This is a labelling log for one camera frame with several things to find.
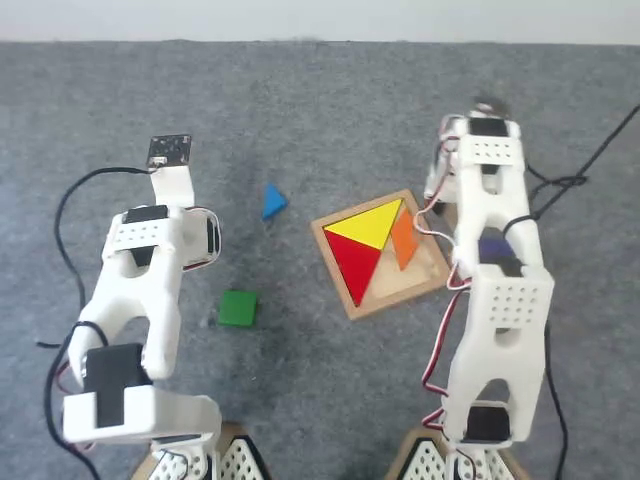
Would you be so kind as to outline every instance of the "green block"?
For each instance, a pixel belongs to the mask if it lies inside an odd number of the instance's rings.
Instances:
[[[258,295],[254,292],[227,290],[220,304],[220,325],[250,327],[256,315]]]

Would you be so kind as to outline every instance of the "wire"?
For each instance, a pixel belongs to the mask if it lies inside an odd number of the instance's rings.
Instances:
[[[152,172],[153,171],[141,170],[139,168],[132,168],[132,167],[98,168],[97,170],[89,172],[85,176],[77,180],[73,185],[71,185],[67,189],[67,191],[62,196],[62,199],[58,204],[58,208],[56,209],[56,215],[55,215],[54,224],[53,224],[53,235],[56,239],[56,245],[58,247],[58,251],[60,252],[60,256],[62,257],[62,260],[64,261],[64,264],[66,265],[67,269],[71,272],[71,275],[73,275],[73,278],[78,287],[78,297],[79,297],[78,300],[80,303],[81,310],[82,308],[84,308],[85,304],[87,303],[84,282],[82,281],[82,277],[80,276],[78,269],[75,267],[75,265],[71,261],[71,258],[67,253],[67,249],[65,248],[64,243],[62,241],[62,236],[60,235],[60,221],[62,219],[62,212],[64,212],[64,208],[67,205],[67,200],[69,200],[69,197],[71,197],[73,192],[75,192],[78,189],[78,187],[80,187],[83,183],[86,183],[88,180],[91,180],[93,177],[97,177],[98,175],[102,175],[105,173],[133,173],[133,174],[149,175]]]
[[[582,183],[579,183],[579,184],[583,185],[586,182],[586,177],[584,176],[585,172],[589,169],[589,167],[591,167],[591,165],[593,165],[593,163],[598,158],[600,158],[600,155],[602,155],[602,153],[607,149],[609,144],[613,140],[615,140],[615,138],[620,134],[620,132],[622,132],[622,130],[624,130],[624,128],[627,126],[627,124],[633,119],[633,117],[636,116],[638,111],[640,111],[640,104],[636,105],[635,107],[633,107],[631,109],[631,111],[627,114],[627,116],[624,117],[622,122],[620,122],[620,124],[613,130],[613,132],[611,132],[609,134],[609,136],[607,136],[607,138],[605,138],[604,142],[602,142],[600,144],[600,146],[596,149],[596,151],[593,153],[593,155],[591,155],[589,160],[587,160],[585,162],[585,164],[582,167],[580,167],[580,169],[578,169],[578,171],[574,175],[571,175],[569,177],[560,177],[561,179],[565,179],[565,180],[562,183],[558,184],[559,186],[561,186],[561,188],[560,188],[560,190],[558,192],[556,192],[549,200],[547,200],[547,202],[544,205],[542,205],[542,207],[538,208],[535,212],[533,212],[533,213],[531,213],[529,215],[522,215],[520,217],[516,217],[516,218],[512,219],[511,221],[509,221],[507,223],[507,225],[504,227],[504,230],[502,231],[502,234],[504,236],[506,236],[507,232],[516,223],[524,222],[525,220],[538,221],[540,219],[540,217],[547,210],[549,210],[558,200],[560,200],[560,198],[562,198],[562,196],[565,193],[567,193],[567,191],[571,187],[574,187],[574,186],[577,185],[576,182],[582,182]],[[535,189],[534,189],[534,191],[532,191],[532,194],[534,192],[535,192],[535,195],[537,195],[539,190],[535,191]]]
[[[60,344],[59,343],[50,343],[50,342],[41,342],[40,340],[36,341],[36,347],[40,347],[40,348],[49,348],[49,349],[56,349],[56,348],[60,348]]]
[[[569,184],[570,188],[571,187],[580,187],[580,186],[584,185],[585,183],[587,183],[587,180],[589,178],[589,177],[586,177],[584,175],[580,175],[580,176],[567,175],[567,176],[564,176],[564,177],[548,178],[548,177],[545,177],[540,172],[538,172],[530,164],[527,164],[527,171],[529,173],[531,173],[534,177],[536,177],[538,180],[540,180],[540,182],[541,182],[539,185],[536,185],[536,187],[534,187],[531,190],[531,192],[529,192],[529,203],[531,203],[531,204],[536,199],[538,194],[543,189],[545,189],[546,187],[549,187],[549,186],[564,187],[566,184]]]
[[[422,386],[425,389],[427,389],[430,392],[437,393],[438,395],[443,395],[445,397],[449,396],[449,393],[447,392],[447,390],[437,385],[433,385],[429,383],[429,379],[431,378],[431,375],[433,374],[433,371],[436,368],[436,364],[438,363],[438,358],[440,358],[440,352],[442,351],[442,345],[444,343],[444,337],[447,334],[447,328],[449,327],[449,322],[451,321],[451,317],[453,316],[453,311],[462,293],[463,293],[462,290],[456,292],[455,295],[449,301],[449,305],[447,305],[444,315],[442,316],[442,321],[440,322],[440,327],[438,328],[438,334],[436,335],[435,345],[433,347],[433,350],[431,351],[431,358],[429,359],[427,368],[425,369],[422,375]],[[432,423],[432,422],[437,420],[442,415],[443,412],[444,412],[444,409],[442,407],[438,408],[437,410],[435,410],[434,412],[430,413],[429,415],[427,415],[422,419],[422,425],[427,428],[432,428],[434,430],[442,431],[443,427],[441,424]]]
[[[456,140],[458,139],[458,137],[447,137],[444,141],[447,140]],[[440,142],[440,147],[439,150],[442,149],[442,145],[443,142]],[[425,228],[423,228],[420,225],[420,216],[421,215],[426,215],[429,211],[431,211],[433,209],[433,207],[435,206],[436,202],[438,201],[438,197],[440,196],[440,193],[442,192],[442,188],[444,187],[444,183],[447,179],[447,175],[449,174],[449,171],[451,170],[451,152],[453,152],[454,150],[448,150],[449,155],[447,155],[447,160],[446,160],[446,164],[444,167],[444,170],[442,172],[442,176],[440,177],[440,181],[438,182],[438,185],[436,186],[436,189],[433,192],[433,195],[431,196],[431,198],[425,202],[425,206],[422,210],[418,210],[416,212],[416,214],[413,216],[413,228],[415,228],[418,232],[420,232],[423,235],[434,235],[437,237],[441,237],[444,238],[447,242],[449,242],[451,244],[451,246],[453,248],[456,247],[456,241],[450,237],[449,235],[447,235],[446,233],[442,233],[439,232],[437,230],[427,230]]]
[[[58,430],[56,429],[55,421],[53,419],[53,409],[51,405],[54,377],[60,366],[62,357],[67,351],[67,348],[69,347],[69,343],[71,343],[71,337],[73,336],[73,332],[79,326],[82,326],[82,325],[80,325],[79,323],[76,323],[73,325],[73,328],[67,334],[64,341],[62,342],[62,345],[60,346],[60,349],[56,353],[56,356],[53,359],[53,362],[51,362],[51,366],[49,367],[49,371],[47,372],[47,378],[45,380],[45,386],[44,386],[44,398],[43,398],[43,407],[44,407],[44,414],[45,414],[44,416],[47,424],[47,430],[49,431],[49,435],[51,436],[53,441],[56,443],[56,445],[58,445],[63,450],[69,452],[69,454],[73,455],[80,462],[82,462],[87,467],[87,469],[89,470],[89,473],[91,473],[91,477],[94,480],[100,480],[100,475],[98,474],[98,471],[96,470],[96,467],[93,465],[91,460],[89,460],[85,455],[83,455],[80,451],[78,451],[73,445],[65,442],[60,436],[60,434],[58,433]]]
[[[71,185],[71,187],[69,187],[66,190],[66,192],[60,199],[60,202],[58,203],[58,207],[56,209],[55,218],[54,218],[53,235],[55,237],[58,252],[62,257],[62,260],[64,261],[65,266],[67,267],[69,272],[71,272],[71,275],[73,276],[76,282],[76,286],[78,287],[78,300],[80,304],[80,310],[82,310],[86,304],[85,286],[84,286],[84,282],[82,281],[82,277],[80,276],[80,273],[78,272],[77,268],[71,261],[71,258],[69,257],[69,254],[67,253],[67,250],[64,246],[64,242],[60,234],[60,223],[62,220],[62,213],[64,212],[64,208],[67,204],[67,201],[69,200],[69,197],[71,197],[73,192],[75,192],[78,189],[78,187],[80,187],[82,184],[86,183],[88,180],[92,179],[93,177],[106,174],[106,173],[132,173],[132,174],[149,175],[153,173],[153,171],[141,170],[138,168],[131,168],[131,167],[99,168],[97,170],[93,170],[92,172],[89,172],[88,174],[84,175],[79,180],[77,180],[75,183],[73,183],[73,185]],[[63,342],[60,344],[60,347],[58,348],[56,356],[51,362],[51,365],[49,366],[49,371],[47,372],[47,377],[46,377],[45,386],[44,386],[44,395],[43,395],[44,416],[47,424],[47,430],[49,431],[49,435],[51,436],[53,441],[56,443],[56,445],[58,445],[60,448],[62,448],[69,454],[73,455],[80,462],[82,462],[87,467],[87,469],[89,470],[89,473],[91,474],[94,480],[100,480],[100,475],[98,474],[91,460],[89,460],[82,452],[80,452],[77,447],[67,443],[60,436],[60,433],[58,433],[58,430],[56,429],[54,415],[53,415],[53,406],[52,406],[53,385],[54,385],[54,382],[56,381],[56,377],[59,380],[59,376],[62,375],[62,373],[66,369],[64,365],[61,365],[62,358],[66,354],[67,349],[69,348],[69,343],[71,343],[71,338],[73,337],[73,333],[75,332],[75,329],[78,327],[92,328],[100,338],[102,344],[105,346],[108,345],[107,336],[104,334],[102,329],[95,323],[76,322],[73,325],[73,327],[71,328],[71,331],[67,334]],[[36,342],[36,345],[42,346],[43,348],[55,348],[53,343],[48,343],[48,342]]]
[[[560,406],[560,399],[558,398],[558,391],[556,390],[555,382],[553,381],[553,373],[551,371],[551,326],[549,322],[544,327],[544,360],[545,360],[545,373],[547,376],[547,383],[549,384],[549,391],[551,392],[551,398],[553,399],[553,405],[560,421],[560,428],[562,430],[562,448],[560,449],[560,457],[558,458],[558,464],[556,466],[555,480],[562,479],[562,470],[564,469],[564,463],[567,458],[567,451],[569,450],[569,429],[567,428],[567,422]]]
[[[464,453],[462,450],[457,449],[456,450],[460,455],[462,455],[463,457],[465,457],[469,463],[471,463],[471,480],[476,480],[476,475],[477,475],[477,471],[476,471],[476,462],[473,461],[473,458],[471,458],[470,455],[467,455],[466,453]]]
[[[440,416],[444,413],[444,408],[440,407],[434,412],[430,413],[426,417],[422,419],[422,426],[426,428],[431,428],[433,430],[442,431],[443,427],[439,423],[432,423],[434,420],[440,418]]]

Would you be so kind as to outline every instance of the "tangram puzzle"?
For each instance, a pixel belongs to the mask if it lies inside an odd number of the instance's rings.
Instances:
[[[402,190],[312,222],[352,320],[446,283],[449,266],[435,240],[413,229],[417,211],[411,192]]]

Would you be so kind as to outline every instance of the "black cable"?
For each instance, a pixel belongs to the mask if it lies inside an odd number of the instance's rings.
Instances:
[[[73,275],[73,278],[78,287],[80,310],[82,310],[87,303],[84,282],[82,281],[82,277],[80,276],[80,273],[78,273],[76,266],[71,261],[71,258],[67,253],[67,249],[64,247],[64,243],[62,242],[62,236],[60,235],[60,220],[62,219],[62,212],[64,211],[64,207],[67,205],[67,200],[69,200],[69,197],[71,196],[71,194],[75,192],[78,189],[78,187],[80,187],[80,185],[82,185],[83,183],[86,183],[88,180],[92,179],[93,177],[102,175],[103,173],[133,173],[133,174],[141,173],[141,174],[149,175],[150,172],[147,170],[141,170],[139,168],[132,168],[132,167],[98,168],[97,170],[87,173],[84,177],[76,181],[73,185],[71,185],[67,189],[67,191],[62,196],[62,199],[58,204],[58,209],[56,210],[56,215],[55,215],[54,224],[53,224],[53,235],[56,239],[56,245],[58,247],[58,251],[60,252],[60,256],[62,257],[62,260],[64,261],[64,264],[66,265],[67,269],[71,272],[71,275]]]
[[[62,346],[61,343],[49,343],[49,342],[41,342],[40,340],[36,341],[36,347],[40,347],[40,348],[50,348],[50,349],[55,349],[55,348],[60,348]]]
[[[555,480],[561,480],[564,462],[567,458],[567,450],[569,450],[569,429],[567,428],[567,422],[564,419],[564,413],[562,413],[560,399],[558,398],[558,392],[556,390],[556,385],[553,381],[553,373],[551,371],[551,326],[549,325],[549,322],[547,322],[544,327],[544,361],[549,391],[551,392],[553,405],[556,409],[556,413],[558,414],[560,428],[562,429],[562,448],[560,450],[560,457],[558,458],[558,464],[556,466],[556,473],[554,476]]]
[[[575,173],[574,177],[582,177],[582,176],[584,176],[584,173],[589,169],[589,167],[591,165],[593,165],[593,162],[595,162],[600,157],[600,155],[602,155],[602,152],[604,152],[607,149],[607,147],[609,146],[609,144],[613,140],[615,140],[615,138],[620,134],[620,132],[622,130],[624,130],[624,127],[626,127],[627,124],[633,119],[633,117],[636,116],[638,111],[640,111],[640,104],[636,105],[635,107],[633,107],[631,109],[631,111],[627,114],[627,116],[624,117],[622,122],[620,122],[620,124],[613,130],[613,132],[611,132],[609,134],[609,136],[605,139],[605,141],[600,144],[600,146],[595,151],[595,153],[593,155],[591,155],[591,158],[589,160],[587,160],[586,163],[582,167],[580,167],[580,169]],[[560,200],[560,197],[562,197],[565,193],[567,193],[567,190],[569,190],[569,188],[571,188],[571,185],[570,184],[565,184],[560,189],[559,192],[557,192],[553,197],[551,197],[547,201],[547,203],[545,203],[542,207],[540,207],[537,210],[538,217],[541,217],[544,214],[544,212],[546,212],[547,210],[549,210],[549,208],[551,208],[553,206],[554,203],[556,203],[558,200]]]
[[[567,175],[564,177],[557,178],[547,178],[540,172],[538,172],[535,168],[533,168],[530,164],[527,164],[527,171],[531,173],[534,177],[540,180],[540,184],[536,185],[535,188],[529,192],[529,203],[532,204],[536,199],[538,194],[548,186],[554,187],[564,187],[566,184],[569,184],[569,187],[580,187],[587,182],[588,177],[584,175],[575,176],[575,175]]]
[[[67,334],[64,341],[62,342],[62,345],[58,349],[58,352],[56,353],[56,356],[53,359],[53,362],[51,362],[49,371],[47,372],[47,378],[45,380],[45,385],[44,385],[44,398],[43,398],[44,418],[47,423],[47,430],[49,431],[49,435],[51,436],[53,441],[56,443],[56,445],[58,445],[63,450],[69,452],[71,455],[77,458],[80,462],[82,462],[87,467],[87,469],[89,470],[89,473],[91,473],[91,477],[94,480],[100,480],[100,475],[98,474],[98,471],[96,470],[95,465],[93,465],[93,462],[91,462],[91,460],[89,460],[89,458],[87,458],[86,455],[76,450],[76,448],[73,447],[73,445],[70,445],[69,443],[65,442],[64,439],[58,433],[58,430],[56,429],[55,420],[53,417],[53,408],[51,406],[54,377],[56,375],[58,368],[60,367],[60,363],[62,362],[62,357],[64,357],[64,354],[67,351],[67,348],[69,347],[69,343],[71,343],[71,337],[73,336],[73,332],[79,326],[83,326],[83,325],[81,325],[80,323],[76,323],[71,329],[71,331]]]
[[[103,173],[132,173],[132,174],[148,175],[151,172],[147,170],[141,170],[139,168],[132,168],[132,167],[99,168],[97,170],[89,172],[88,174],[86,174],[85,176],[77,180],[73,185],[71,185],[71,187],[67,189],[67,191],[64,193],[64,195],[60,199],[60,203],[58,204],[58,208],[56,209],[56,214],[54,218],[53,235],[55,237],[56,246],[58,247],[60,256],[62,257],[62,260],[64,261],[64,264],[67,267],[67,269],[73,275],[74,280],[76,282],[76,286],[78,287],[80,310],[82,310],[86,304],[85,286],[84,286],[84,282],[82,281],[82,277],[80,276],[80,273],[78,272],[75,265],[71,261],[71,258],[69,257],[69,254],[67,253],[67,250],[64,246],[64,242],[62,241],[62,236],[60,235],[60,222],[62,220],[62,213],[64,211],[64,208],[71,194],[73,194],[73,192],[75,192],[78,189],[78,187],[80,187],[80,185],[86,183],[91,178],[101,175]],[[89,460],[87,456],[85,456],[84,454],[79,452],[77,449],[75,449],[73,445],[70,445],[69,443],[65,442],[64,439],[58,433],[58,430],[56,429],[56,425],[55,425],[54,415],[53,415],[53,406],[51,403],[52,393],[53,393],[53,381],[54,381],[56,372],[60,367],[62,358],[67,352],[67,349],[69,348],[69,343],[71,343],[73,332],[78,327],[92,328],[94,332],[96,332],[98,337],[100,337],[100,340],[104,346],[108,345],[109,343],[102,329],[95,323],[76,322],[73,325],[73,327],[71,328],[71,331],[64,338],[64,341],[62,342],[62,344],[59,345],[58,352],[56,353],[56,356],[54,357],[53,362],[51,362],[51,366],[49,367],[49,371],[47,372],[47,377],[45,380],[45,387],[44,387],[44,396],[43,396],[44,416],[45,416],[45,421],[47,423],[47,430],[49,431],[49,435],[51,435],[51,438],[56,443],[56,445],[58,445],[63,450],[69,452],[71,455],[77,458],[80,462],[82,462],[87,467],[87,469],[89,470],[89,473],[91,474],[91,477],[94,480],[100,480],[100,475],[98,474],[98,471],[96,470],[91,460]],[[48,343],[48,342],[36,342],[36,345],[43,348],[56,348],[56,344]]]
[[[509,229],[511,227],[513,227],[516,223],[520,223],[520,222],[523,222],[525,220],[537,221],[538,219],[540,219],[540,217],[542,217],[542,215],[547,210],[549,210],[549,208],[551,208],[558,200],[560,200],[560,198],[565,193],[567,193],[567,190],[569,190],[571,187],[574,187],[574,186],[577,186],[577,185],[583,185],[587,181],[587,179],[586,179],[586,177],[584,175],[585,172],[589,169],[589,167],[591,167],[591,165],[593,165],[593,163],[600,157],[600,155],[602,155],[602,153],[607,149],[609,144],[613,140],[615,140],[615,138],[620,134],[620,132],[622,132],[622,130],[624,130],[624,128],[627,126],[627,124],[633,119],[633,117],[636,116],[638,111],[640,111],[640,104],[636,105],[635,107],[633,107],[631,109],[631,111],[627,114],[627,116],[624,117],[622,122],[620,122],[620,124],[613,130],[613,132],[611,132],[609,134],[609,136],[604,140],[604,142],[602,142],[600,144],[600,146],[597,148],[597,150],[594,152],[594,154],[591,155],[591,158],[589,158],[589,160],[587,160],[585,162],[585,164],[582,167],[580,167],[580,169],[574,175],[566,176],[566,177],[560,177],[560,178],[555,179],[555,180],[549,180],[547,177],[545,177],[544,175],[540,174],[539,172],[535,172],[535,170],[532,169],[529,166],[528,170],[533,175],[535,175],[536,177],[541,179],[543,181],[543,183],[547,182],[548,184],[553,184],[553,182],[555,182],[556,185],[560,186],[561,188],[549,200],[547,200],[547,202],[544,205],[542,205],[542,207],[538,208],[535,212],[532,212],[530,215],[522,215],[521,217],[516,217],[516,218],[512,219],[511,221],[509,221],[507,223],[507,225],[505,226],[505,228],[502,230],[503,236],[506,236],[507,232],[509,231]],[[533,195],[534,192],[535,192],[535,195],[537,195],[539,190],[535,191],[535,189],[534,189],[532,191],[532,195]]]

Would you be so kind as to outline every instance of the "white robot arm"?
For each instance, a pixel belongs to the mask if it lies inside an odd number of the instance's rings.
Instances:
[[[217,404],[153,385],[175,366],[182,273],[215,261],[221,247],[217,217],[194,206],[190,144],[188,135],[154,137],[147,166],[156,205],[113,218],[79,321],[97,325],[109,344],[136,317],[149,321],[148,334],[144,345],[103,346],[95,330],[75,329],[68,356],[83,393],[64,398],[63,431],[71,443],[151,441],[153,450],[184,459],[188,476],[179,478],[217,479]]]
[[[429,205],[455,203],[453,270],[470,289],[464,334],[442,395],[442,428],[452,451],[499,449],[529,436],[544,374],[544,329],[554,281],[529,214],[520,128],[481,109],[445,117],[425,188]],[[479,399],[503,380],[508,400]]]

